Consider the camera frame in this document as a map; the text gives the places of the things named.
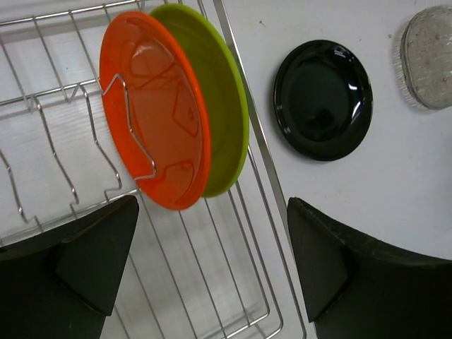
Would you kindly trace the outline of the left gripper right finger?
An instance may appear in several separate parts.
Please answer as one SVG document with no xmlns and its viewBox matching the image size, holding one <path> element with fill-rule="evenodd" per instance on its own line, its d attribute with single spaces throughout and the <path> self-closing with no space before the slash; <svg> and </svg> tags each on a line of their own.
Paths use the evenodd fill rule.
<svg viewBox="0 0 452 339">
<path fill-rule="evenodd" d="M 319 338 L 450 338 L 451 262 L 387 244 L 300 198 L 287 223 Z"/>
</svg>

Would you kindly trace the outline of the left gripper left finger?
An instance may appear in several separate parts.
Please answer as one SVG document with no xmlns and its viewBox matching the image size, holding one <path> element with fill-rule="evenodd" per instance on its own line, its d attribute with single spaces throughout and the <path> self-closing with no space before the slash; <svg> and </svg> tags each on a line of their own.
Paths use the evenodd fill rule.
<svg viewBox="0 0 452 339">
<path fill-rule="evenodd" d="M 124 196 L 1 248 L 2 338 L 99 338 L 131 248 L 139 204 Z"/>
</svg>

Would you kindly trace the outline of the black plate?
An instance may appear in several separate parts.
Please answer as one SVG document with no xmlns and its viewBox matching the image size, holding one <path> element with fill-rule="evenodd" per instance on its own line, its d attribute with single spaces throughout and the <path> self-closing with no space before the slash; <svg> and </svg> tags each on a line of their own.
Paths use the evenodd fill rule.
<svg viewBox="0 0 452 339">
<path fill-rule="evenodd" d="M 273 106 L 282 136 L 297 152 L 334 161 L 364 140 L 373 93 L 365 68 L 348 48 L 311 40 L 294 48 L 279 66 Z"/>
</svg>

